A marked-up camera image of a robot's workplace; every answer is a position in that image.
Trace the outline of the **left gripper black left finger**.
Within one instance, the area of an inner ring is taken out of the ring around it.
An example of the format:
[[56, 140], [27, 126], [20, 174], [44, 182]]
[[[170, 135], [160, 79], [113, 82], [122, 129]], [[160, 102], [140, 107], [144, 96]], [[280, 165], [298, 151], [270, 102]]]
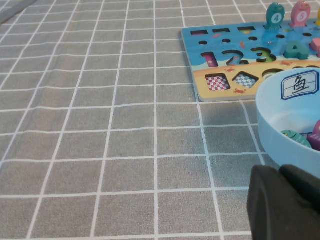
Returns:
[[320, 214], [270, 166], [251, 170], [247, 214], [254, 240], [318, 240]]

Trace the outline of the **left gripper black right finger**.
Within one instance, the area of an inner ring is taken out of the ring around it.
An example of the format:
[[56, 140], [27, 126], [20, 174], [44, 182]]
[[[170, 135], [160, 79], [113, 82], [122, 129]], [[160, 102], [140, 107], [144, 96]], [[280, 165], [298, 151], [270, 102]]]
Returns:
[[320, 213], [320, 179], [294, 165], [285, 164], [279, 172], [295, 191], [319, 214]]

